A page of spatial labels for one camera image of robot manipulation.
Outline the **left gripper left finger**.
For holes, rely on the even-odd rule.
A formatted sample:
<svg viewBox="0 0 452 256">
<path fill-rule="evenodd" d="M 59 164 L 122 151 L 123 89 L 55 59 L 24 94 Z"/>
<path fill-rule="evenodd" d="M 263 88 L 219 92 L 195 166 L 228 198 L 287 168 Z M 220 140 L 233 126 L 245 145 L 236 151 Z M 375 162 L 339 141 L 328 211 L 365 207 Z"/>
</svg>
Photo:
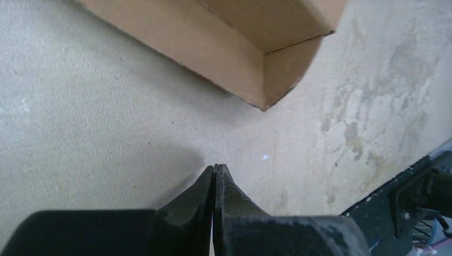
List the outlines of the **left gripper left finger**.
<svg viewBox="0 0 452 256">
<path fill-rule="evenodd" d="M 2 255 L 208 255 L 214 168 L 163 207 L 47 210 L 27 217 Z"/>
</svg>

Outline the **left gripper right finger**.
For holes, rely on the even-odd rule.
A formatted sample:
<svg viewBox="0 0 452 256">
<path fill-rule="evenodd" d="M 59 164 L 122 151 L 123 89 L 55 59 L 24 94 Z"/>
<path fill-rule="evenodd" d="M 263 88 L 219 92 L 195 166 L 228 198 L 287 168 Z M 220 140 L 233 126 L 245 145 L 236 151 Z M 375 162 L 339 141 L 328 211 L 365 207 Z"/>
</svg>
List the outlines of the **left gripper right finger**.
<svg viewBox="0 0 452 256">
<path fill-rule="evenodd" d="M 213 168 L 215 255 L 370 255 L 348 217 L 271 216 L 234 182 L 225 164 Z"/>
</svg>

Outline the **brown cardboard box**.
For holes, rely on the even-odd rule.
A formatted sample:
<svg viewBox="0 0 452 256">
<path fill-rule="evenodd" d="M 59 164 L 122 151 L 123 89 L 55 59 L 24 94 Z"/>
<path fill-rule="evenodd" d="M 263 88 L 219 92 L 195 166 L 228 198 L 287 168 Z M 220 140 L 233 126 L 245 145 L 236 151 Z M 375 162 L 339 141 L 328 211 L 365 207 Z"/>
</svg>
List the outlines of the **brown cardboard box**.
<svg viewBox="0 0 452 256">
<path fill-rule="evenodd" d="M 347 2 L 103 1 L 103 21 L 265 111 L 303 78 Z"/>
</svg>

